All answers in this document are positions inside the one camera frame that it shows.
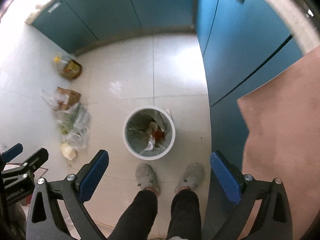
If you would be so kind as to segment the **black trouser leg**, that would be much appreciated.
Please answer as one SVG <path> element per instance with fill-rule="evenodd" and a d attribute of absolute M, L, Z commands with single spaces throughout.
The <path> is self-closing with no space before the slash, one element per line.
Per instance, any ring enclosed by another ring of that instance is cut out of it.
<path fill-rule="evenodd" d="M 157 211 L 156 194 L 150 190 L 139 191 L 107 239 L 148 239 Z"/>
<path fill-rule="evenodd" d="M 195 192 L 184 189 L 173 198 L 167 239 L 202 239 L 200 205 Z"/>

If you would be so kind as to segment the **blue kitchen cabinet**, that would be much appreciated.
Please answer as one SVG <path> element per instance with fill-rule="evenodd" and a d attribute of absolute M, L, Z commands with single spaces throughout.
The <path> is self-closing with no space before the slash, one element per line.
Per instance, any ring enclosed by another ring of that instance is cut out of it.
<path fill-rule="evenodd" d="M 212 150 L 242 164 L 248 129 L 236 103 L 238 84 L 283 43 L 289 30 L 264 0 L 53 0 L 33 26 L 78 56 L 82 75 L 72 87 L 91 114 L 89 141 L 73 161 L 79 167 L 99 149 L 110 166 L 93 199 L 94 219 L 115 226 L 132 194 L 112 182 L 133 179 L 140 160 L 124 140 L 127 116 L 136 108 L 168 108 L 175 142 L 150 161 L 164 196 L 152 234 L 164 237 L 173 185 L 192 162 L 209 167 Z"/>

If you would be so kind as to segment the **white round trash bin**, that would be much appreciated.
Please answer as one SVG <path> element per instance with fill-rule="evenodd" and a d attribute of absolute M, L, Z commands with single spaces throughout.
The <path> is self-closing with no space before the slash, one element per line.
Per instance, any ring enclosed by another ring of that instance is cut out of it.
<path fill-rule="evenodd" d="M 153 151 L 144 151 L 149 135 L 161 129 L 165 138 L 156 141 Z M 168 109 L 145 106 L 134 110 L 125 121 L 124 144 L 129 152 L 141 160 L 157 160 L 164 157 L 174 145 L 176 129 L 172 114 Z"/>

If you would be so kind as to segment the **left grey slipper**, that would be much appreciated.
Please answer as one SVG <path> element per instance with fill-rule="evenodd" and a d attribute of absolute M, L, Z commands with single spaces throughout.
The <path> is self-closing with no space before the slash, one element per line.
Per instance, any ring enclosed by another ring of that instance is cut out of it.
<path fill-rule="evenodd" d="M 141 190 L 149 190 L 157 196 L 160 195 L 157 177 L 150 165 L 139 164 L 136 167 L 135 178 L 137 186 L 140 187 Z"/>

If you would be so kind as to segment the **yellow cooking oil bottle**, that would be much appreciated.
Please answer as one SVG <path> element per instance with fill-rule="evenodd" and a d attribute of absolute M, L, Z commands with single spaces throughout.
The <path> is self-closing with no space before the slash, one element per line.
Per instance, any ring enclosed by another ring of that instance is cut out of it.
<path fill-rule="evenodd" d="M 82 73 L 82 65 L 68 55 L 54 57 L 57 71 L 68 79 L 76 79 Z"/>

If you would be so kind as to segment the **white round bun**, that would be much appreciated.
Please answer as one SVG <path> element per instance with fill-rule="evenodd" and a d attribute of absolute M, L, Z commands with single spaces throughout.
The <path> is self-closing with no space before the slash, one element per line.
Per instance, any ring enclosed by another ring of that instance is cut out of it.
<path fill-rule="evenodd" d="M 76 150 L 67 143 L 61 145 L 61 153 L 68 160 L 73 160 L 76 157 Z"/>

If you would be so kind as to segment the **left black trouser leg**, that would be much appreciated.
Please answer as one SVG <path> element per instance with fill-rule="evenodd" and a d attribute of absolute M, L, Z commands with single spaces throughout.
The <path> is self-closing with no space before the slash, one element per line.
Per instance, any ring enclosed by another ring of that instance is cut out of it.
<path fill-rule="evenodd" d="M 157 211 L 156 194 L 150 190 L 139 191 L 107 239 L 148 239 Z"/>

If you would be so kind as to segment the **small red sachet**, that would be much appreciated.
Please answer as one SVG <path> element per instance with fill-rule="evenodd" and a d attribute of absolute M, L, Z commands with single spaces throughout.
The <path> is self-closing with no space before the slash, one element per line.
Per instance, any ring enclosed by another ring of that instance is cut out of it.
<path fill-rule="evenodd" d="M 165 138 L 165 133 L 161 129 L 157 129 L 156 131 L 153 131 L 152 136 L 155 141 L 161 141 Z"/>

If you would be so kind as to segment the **plastic bag with vegetables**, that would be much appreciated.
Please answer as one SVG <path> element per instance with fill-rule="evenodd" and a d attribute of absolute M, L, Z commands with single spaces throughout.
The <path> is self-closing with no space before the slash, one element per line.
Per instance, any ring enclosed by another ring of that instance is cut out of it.
<path fill-rule="evenodd" d="M 54 111 L 52 107 L 55 91 L 48 93 L 42 90 L 41 97 L 53 111 L 53 117 L 60 130 L 61 141 L 71 145 L 77 151 L 83 150 L 88 145 L 91 115 L 80 101 L 68 110 Z"/>

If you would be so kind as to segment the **right black trouser leg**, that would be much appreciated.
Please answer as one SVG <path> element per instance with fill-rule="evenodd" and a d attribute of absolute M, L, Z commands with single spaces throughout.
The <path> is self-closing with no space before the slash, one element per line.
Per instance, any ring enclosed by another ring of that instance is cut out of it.
<path fill-rule="evenodd" d="M 167 239 L 202 239 L 200 205 L 195 192 L 184 189 L 173 198 Z"/>

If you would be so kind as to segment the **brown cardboard box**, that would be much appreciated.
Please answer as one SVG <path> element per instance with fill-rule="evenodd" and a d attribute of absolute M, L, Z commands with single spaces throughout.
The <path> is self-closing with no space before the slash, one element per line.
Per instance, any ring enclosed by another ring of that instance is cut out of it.
<path fill-rule="evenodd" d="M 54 93 L 53 110 L 65 111 L 80 101 L 81 94 L 61 87 L 57 87 Z"/>

